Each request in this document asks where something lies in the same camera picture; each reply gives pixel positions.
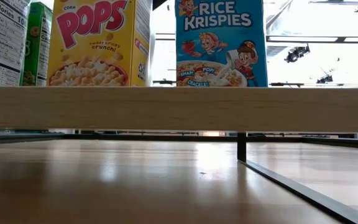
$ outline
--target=cartoon character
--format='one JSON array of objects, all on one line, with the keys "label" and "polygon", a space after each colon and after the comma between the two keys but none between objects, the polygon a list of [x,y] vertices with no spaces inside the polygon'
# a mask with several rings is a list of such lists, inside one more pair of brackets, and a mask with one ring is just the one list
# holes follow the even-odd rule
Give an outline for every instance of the cartoon character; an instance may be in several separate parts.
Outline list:
[{"label": "cartoon character", "polygon": [[237,49],[237,52],[239,53],[239,59],[235,60],[235,68],[245,76],[247,79],[247,86],[250,86],[250,81],[254,83],[254,86],[258,86],[252,67],[250,67],[250,65],[258,62],[258,55],[255,50],[254,42],[251,40],[244,41]]},{"label": "cartoon character", "polygon": [[194,11],[197,10],[198,6],[194,6],[194,0],[181,0],[179,4],[179,15],[180,16],[194,16]]},{"label": "cartoon character", "polygon": [[188,42],[185,42],[183,44],[186,44],[186,49],[191,50],[185,51],[185,53],[190,54],[193,57],[202,57],[206,55],[207,60],[209,60],[210,62],[217,62],[215,53],[220,52],[225,47],[227,47],[227,43],[221,42],[219,40],[219,37],[211,32],[201,33],[200,41],[202,48],[205,50],[203,53],[194,52],[193,48],[191,48],[193,44],[189,44]]}]

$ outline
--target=cereal bowl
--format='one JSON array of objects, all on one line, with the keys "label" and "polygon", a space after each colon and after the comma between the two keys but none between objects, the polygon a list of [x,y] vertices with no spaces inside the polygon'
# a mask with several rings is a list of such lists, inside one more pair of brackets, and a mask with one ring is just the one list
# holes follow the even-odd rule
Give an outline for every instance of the cereal bowl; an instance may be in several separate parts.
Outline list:
[{"label": "cereal bowl", "polygon": [[177,86],[247,86],[247,79],[230,65],[189,60],[177,65]]},{"label": "cereal bowl", "polygon": [[49,79],[49,86],[126,86],[127,73],[119,66],[104,61],[82,60],[58,69]]}]

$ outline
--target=rice krispies cereal box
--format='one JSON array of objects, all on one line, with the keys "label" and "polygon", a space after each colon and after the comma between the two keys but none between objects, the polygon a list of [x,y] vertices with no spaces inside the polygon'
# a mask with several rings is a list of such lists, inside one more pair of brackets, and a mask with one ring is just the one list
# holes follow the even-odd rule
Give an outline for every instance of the rice krispies cereal box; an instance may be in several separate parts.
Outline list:
[{"label": "rice krispies cereal box", "polygon": [[22,85],[46,86],[52,11],[41,2],[30,5]]},{"label": "rice krispies cereal box", "polygon": [[56,0],[49,86],[144,86],[152,0]]},{"label": "rice krispies cereal box", "polygon": [[177,86],[267,86],[263,2],[177,0]]},{"label": "rice krispies cereal box", "polygon": [[21,83],[30,0],[0,0],[0,86]]}]

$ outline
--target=green cereal box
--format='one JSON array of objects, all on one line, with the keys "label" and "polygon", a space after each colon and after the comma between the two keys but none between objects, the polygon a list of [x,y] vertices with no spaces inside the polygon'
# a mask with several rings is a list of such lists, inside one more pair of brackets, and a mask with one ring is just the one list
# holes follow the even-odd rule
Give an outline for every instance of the green cereal box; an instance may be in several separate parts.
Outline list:
[{"label": "green cereal box", "polygon": [[30,5],[25,42],[24,86],[46,86],[52,11],[40,2]]},{"label": "green cereal box", "polygon": [[30,0],[0,0],[0,86],[19,86]]}]

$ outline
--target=yellow cereal box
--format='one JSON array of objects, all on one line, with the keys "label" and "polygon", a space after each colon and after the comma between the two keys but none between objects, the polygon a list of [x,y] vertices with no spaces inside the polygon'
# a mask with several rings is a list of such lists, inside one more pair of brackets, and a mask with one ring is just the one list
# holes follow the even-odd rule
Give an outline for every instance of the yellow cereal box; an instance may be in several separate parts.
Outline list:
[{"label": "yellow cereal box", "polygon": [[144,86],[152,0],[56,0],[49,86]]}]

